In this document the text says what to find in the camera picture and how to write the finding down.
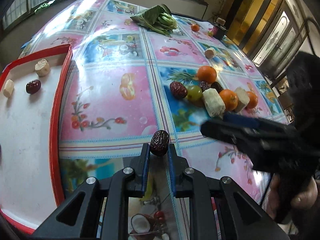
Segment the right hand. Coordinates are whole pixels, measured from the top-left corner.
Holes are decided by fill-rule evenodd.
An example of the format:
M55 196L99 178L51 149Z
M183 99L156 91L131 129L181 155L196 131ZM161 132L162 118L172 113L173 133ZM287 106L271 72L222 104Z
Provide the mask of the right hand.
M275 219L277 212L280 208L278 188L280 184L280 178L278 175L274 175L271 180L270 192L268 195L268 201L266 206L267 214ZM292 219L302 218L303 216L313 216L319 209L319 180L315 180L313 177L310 180L307 188L297 194L291 200L291 217Z

